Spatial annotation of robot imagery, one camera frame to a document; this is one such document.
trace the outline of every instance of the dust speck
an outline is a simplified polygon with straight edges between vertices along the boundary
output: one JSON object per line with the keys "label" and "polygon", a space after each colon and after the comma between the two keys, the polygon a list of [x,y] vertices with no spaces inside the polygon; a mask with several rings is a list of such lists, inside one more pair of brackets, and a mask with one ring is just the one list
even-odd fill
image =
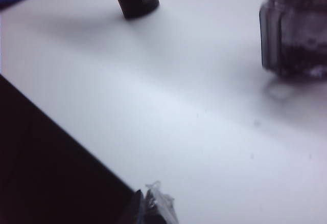
{"label": "dust speck", "polygon": [[254,124],[255,127],[260,127],[261,126],[261,122],[259,120],[255,120],[253,122],[253,124]]}

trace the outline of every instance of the white table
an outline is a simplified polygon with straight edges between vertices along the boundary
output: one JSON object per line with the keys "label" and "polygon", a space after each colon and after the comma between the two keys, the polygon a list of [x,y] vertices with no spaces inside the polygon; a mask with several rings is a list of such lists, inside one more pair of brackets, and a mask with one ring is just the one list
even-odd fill
{"label": "white table", "polygon": [[327,84],[261,67],[263,0],[26,0],[2,13],[2,74],[181,224],[326,224]]}

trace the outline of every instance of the plastic bag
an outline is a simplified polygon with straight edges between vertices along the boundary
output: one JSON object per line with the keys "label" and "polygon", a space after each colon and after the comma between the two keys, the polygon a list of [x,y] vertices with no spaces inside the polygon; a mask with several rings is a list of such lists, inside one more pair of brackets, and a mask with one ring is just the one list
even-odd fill
{"label": "plastic bag", "polygon": [[178,224],[178,219],[174,210],[174,199],[167,194],[160,192],[160,182],[146,185],[149,189],[144,199],[144,221],[145,224],[152,217],[162,217],[167,224]]}

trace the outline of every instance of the white tabletop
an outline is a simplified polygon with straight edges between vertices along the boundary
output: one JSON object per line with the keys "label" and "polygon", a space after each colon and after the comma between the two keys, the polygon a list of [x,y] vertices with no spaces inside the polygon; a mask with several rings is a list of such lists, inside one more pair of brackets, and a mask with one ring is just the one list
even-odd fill
{"label": "white tabletop", "polygon": [[181,224],[326,224],[327,84],[261,67],[263,0],[25,0],[2,13],[2,74]]}

